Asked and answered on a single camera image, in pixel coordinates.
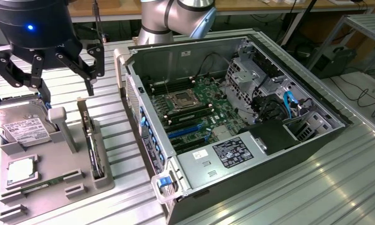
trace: blue cable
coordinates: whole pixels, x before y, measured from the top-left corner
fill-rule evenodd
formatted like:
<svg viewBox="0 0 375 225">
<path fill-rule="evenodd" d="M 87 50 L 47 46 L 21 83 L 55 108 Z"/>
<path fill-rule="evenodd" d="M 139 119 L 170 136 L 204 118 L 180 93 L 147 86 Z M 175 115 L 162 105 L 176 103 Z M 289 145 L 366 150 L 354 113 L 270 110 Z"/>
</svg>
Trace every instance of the blue cable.
<svg viewBox="0 0 375 225">
<path fill-rule="evenodd" d="M 291 99 L 291 101 L 293 101 L 294 103 L 297 103 L 297 104 L 299 103 L 298 100 L 297 100 L 295 97 L 294 97 L 293 92 L 291 92 L 290 90 L 283 94 L 283 103 L 285 103 L 286 108 L 287 108 L 289 118 L 291 119 L 291 118 L 293 118 L 293 113 L 291 113 L 291 110 L 290 110 L 289 98 Z"/>
</svg>

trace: power supply label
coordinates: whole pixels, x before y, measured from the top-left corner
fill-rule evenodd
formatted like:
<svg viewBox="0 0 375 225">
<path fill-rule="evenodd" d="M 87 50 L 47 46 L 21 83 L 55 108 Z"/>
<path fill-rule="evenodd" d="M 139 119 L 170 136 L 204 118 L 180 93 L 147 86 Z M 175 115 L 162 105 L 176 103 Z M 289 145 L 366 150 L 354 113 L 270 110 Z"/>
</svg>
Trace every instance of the power supply label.
<svg viewBox="0 0 375 225">
<path fill-rule="evenodd" d="M 23 120 L 4 125 L 9 134 L 19 143 L 28 143 L 43 138 L 48 138 L 49 133 L 41 123 L 40 118 Z"/>
<path fill-rule="evenodd" d="M 144 137 L 142 140 L 143 140 L 143 143 L 144 143 L 144 146 L 146 146 L 146 150 L 148 152 L 148 157 L 150 157 L 151 164 L 154 166 L 155 172 L 156 172 L 156 174 L 159 174 L 159 173 L 163 172 L 163 167 L 162 167 L 160 161 L 158 160 L 158 157 L 156 157 L 156 153 L 155 153 L 156 150 L 155 150 L 154 145 L 151 143 L 151 139 L 150 139 L 150 137 Z"/>
<path fill-rule="evenodd" d="M 240 137 L 212 146 L 226 168 L 231 168 L 254 158 Z"/>
</svg>

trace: green circuit board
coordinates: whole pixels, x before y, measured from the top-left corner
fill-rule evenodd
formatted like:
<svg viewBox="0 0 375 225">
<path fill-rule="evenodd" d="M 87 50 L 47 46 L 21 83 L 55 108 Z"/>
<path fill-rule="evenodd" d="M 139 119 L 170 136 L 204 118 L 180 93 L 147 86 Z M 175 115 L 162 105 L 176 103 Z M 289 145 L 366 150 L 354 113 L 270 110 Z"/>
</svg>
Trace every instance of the green circuit board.
<svg viewBox="0 0 375 225">
<path fill-rule="evenodd" d="M 190 143 L 194 143 L 198 140 L 206 139 L 206 142 L 202 145 L 207 145 L 220 141 L 222 136 L 216 136 L 212 132 L 214 129 L 226 128 L 230 134 L 234 136 L 238 134 L 240 128 L 246 126 L 244 121 L 242 120 L 238 113 L 234 111 L 234 107 L 230 104 L 227 99 L 223 99 L 223 92 L 219 87 L 219 83 L 210 81 L 210 78 L 196 79 L 195 87 L 183 91 L 176 91 L 164 95 L 152 96 L 151 102 L 156 109 L 158 116 L 163 121 L 164 129 L 171 128 L 172 125 L 168 125 L 168 121 L 164 119 L 164 115 L 170 115 L 174 112 L 183 112 L 192 107 L 203 106 L 212 104 L 212 112 L 208 112 L 208 115 L 200 116 L 200 118 L 188 120 L 190 123 L 200 125 L 199 131 L 195 131 L 183 136 L 171 138 L 171 143 L 178 154 L 187 152 L 196 147 L 190 147 Z M 175 103 L 175 96 L 184 95 L 190 101 L 180 101 L 180 105 Z"/>
</svg>

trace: blue pcie slot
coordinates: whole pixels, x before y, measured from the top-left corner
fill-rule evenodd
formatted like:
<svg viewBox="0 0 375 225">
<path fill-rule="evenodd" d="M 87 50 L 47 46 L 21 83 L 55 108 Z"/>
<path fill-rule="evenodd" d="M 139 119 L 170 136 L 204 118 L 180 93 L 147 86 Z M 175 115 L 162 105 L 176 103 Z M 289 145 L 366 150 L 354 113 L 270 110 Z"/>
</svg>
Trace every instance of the blue pcie slot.
<svg viewBox="0 0 375 225">
<path fill-rule="evenodd" d="M 202 129 L 202 126 L 203 126 L 203 124 L 199 124 L 195 127 L 190 127 L 190 128 L 186 128 L 186 129 L 183 129 L 183 130 L 180 130 L 178 132 L 174 132 L 174 133 L 168 134 L 168 138 L 171 139 L 171 138 L 187 135 L 190 133 L 194 133 L 194 132 L 196 132 L 196 131 L 199 131 Z"/>
</svg>

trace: workbench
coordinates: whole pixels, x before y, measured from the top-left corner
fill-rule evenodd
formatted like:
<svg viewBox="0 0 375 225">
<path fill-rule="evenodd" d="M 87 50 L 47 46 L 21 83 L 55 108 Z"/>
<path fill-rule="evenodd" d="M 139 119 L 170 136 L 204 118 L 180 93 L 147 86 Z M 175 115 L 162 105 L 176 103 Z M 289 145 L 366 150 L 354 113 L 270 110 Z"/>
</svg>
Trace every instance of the workbench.
<svg viewBox="0 0 375 225">
<path fill-rule="evenodd" d="M 142 5 L 139 0 L 118 0 L 120 1 L 119 8 L 100 8 L 102 21 L 122 21 L 122 20 L 139 20 L 142 19 Z M 375 0 L 365 0 L 366 7 L 361 7 L 366 10 L 366 14 L 371 13 L 375 9 Z M 92 9 L 78 9 L 75 3 L 70 4 L 70 14 L 74 23 L 94 22 L 95 17 Z M 306 3 L 297 4 L 294 9 L 293 5 L 286 3 L 263 3 L 261 0 L 216 0 L 218 15 L 259 15 L 259 14 L 285 14 L 290 13 L 291 9 L 298 16 L 293 22 L 293 26 L 287 31 L 285 42 L 290 38 L 295 27 L 302 19 L 305 10 L 310 4 L 310 0 Z M 330 12 L 330 11 L 351 11 L 358 10 L 358 5 L 335 5 L 329 0 L 318 0 L 311 12 Z M 7 39 L 0 30 L 0 44 L 7 44 Z"/>
<path fill-rule="evenodd" d="M 251 33 L 291 67 L 309 85 L 354 122 L 346 132 L 310 159 L 236 196 L 198 213 L 180 224 L 375 224 L 375 125 L 333 92 L 275 42 L 254 30 L 214 32 L 207 37 Z M 116 186 L 25 221 L 29 224 L 164 225 L 166 215 L 150 184 L 150 177 L 120 101 L 112 52 L 132 41 L 106 44 L 106 76 L 88 97 L 91 116 L 100 121 Z M 83 59 L 92 62 L 83 53 Z M 29 65 L 16 60 L 24 70 Z M 68 69 L 44 71 L 54 107 L 66 107 L 67 124 L 80 121 L 76 97 L 87 97 L 83 79 Z M 0 77 L 0 97 L 31 93 L 13 88 Z"/>
</svg>

